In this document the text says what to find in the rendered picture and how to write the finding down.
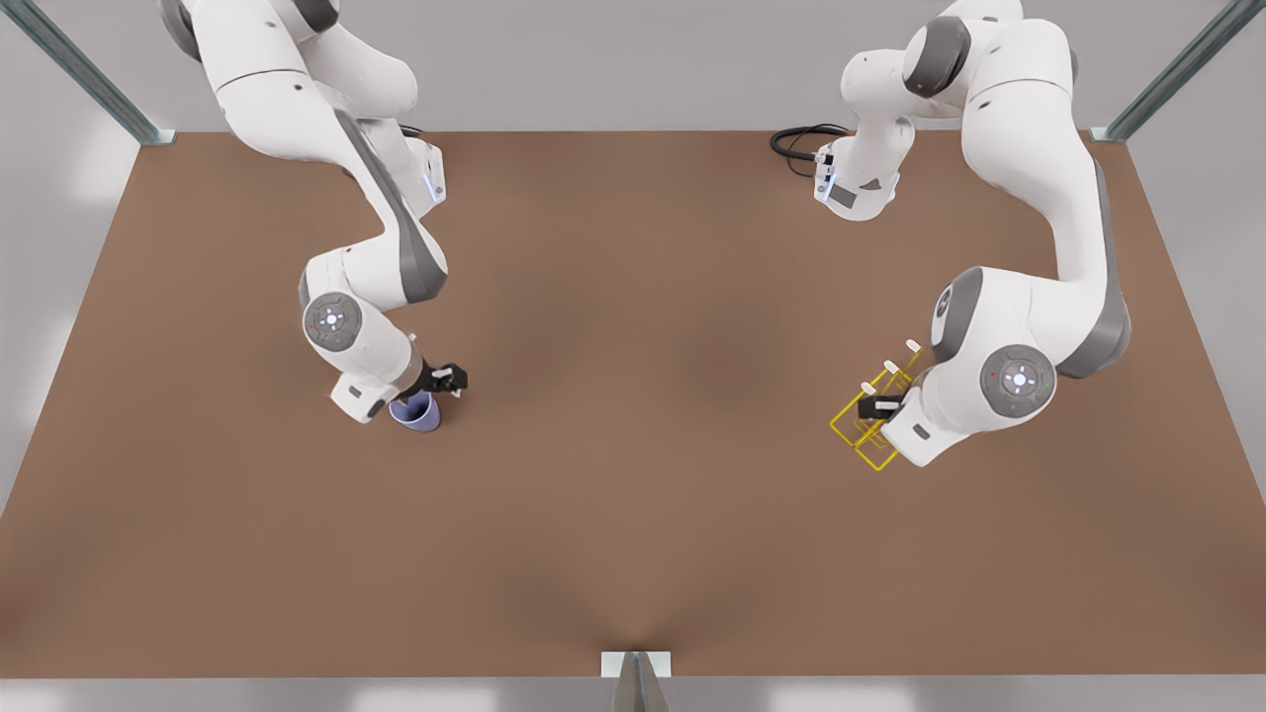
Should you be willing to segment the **yellow wire cup holder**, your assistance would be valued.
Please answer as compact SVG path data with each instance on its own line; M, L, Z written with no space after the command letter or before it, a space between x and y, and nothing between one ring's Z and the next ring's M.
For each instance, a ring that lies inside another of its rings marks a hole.
M882 370L867 383L860 383L860 391L829 421L829 428L874 473L882 473L882 469L898 456L898 450L881 432L882 424L889 419L874 422L858 419L858 400L863 394L889 394L890 397L900 394L900 397L905 397L914 380L912 371L924 352L922 345L914 340L906 340L905 346L912 355L904 365L898 365L893 360L882 361Z

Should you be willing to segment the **blue-purple cup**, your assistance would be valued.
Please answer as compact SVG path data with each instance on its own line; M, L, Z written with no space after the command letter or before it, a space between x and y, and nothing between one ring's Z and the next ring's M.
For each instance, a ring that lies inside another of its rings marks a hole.
M392 421L406 429L433 432L441 424L441 408L434 393L417 391L408 400L392 400L387 405Z

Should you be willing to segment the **silver frame post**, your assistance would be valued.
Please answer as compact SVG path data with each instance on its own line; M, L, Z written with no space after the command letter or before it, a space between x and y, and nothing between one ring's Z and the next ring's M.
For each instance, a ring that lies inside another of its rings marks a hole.
M172 144L176 130L156 127L139 106L84 53L35 0L0 0L0 11L53 60L138 144Z
M1220 11L1206 22L1206 27L1203 27L1112 122L1104 127L1090 128L1090 138L1125 143L1263 10L1266 0L1225 1Z
M671 677L671 652L601 652L601 677L615 677L613 712L670 712L661 677Z

